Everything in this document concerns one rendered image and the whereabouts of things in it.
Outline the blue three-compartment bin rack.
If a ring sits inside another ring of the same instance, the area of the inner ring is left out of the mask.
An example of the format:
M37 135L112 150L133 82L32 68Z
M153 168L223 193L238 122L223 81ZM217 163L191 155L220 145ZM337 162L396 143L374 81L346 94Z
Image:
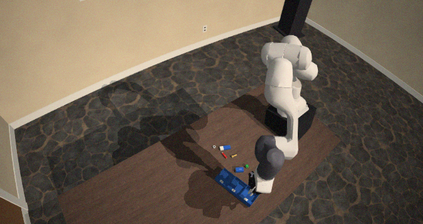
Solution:
M250 196L251 193L248 194L250 186L241 181L238 177L235 177L231 172L226 170L226 168L215 177L215 180L248 207L250 207L259 196L259 194L257 195L256 193Z

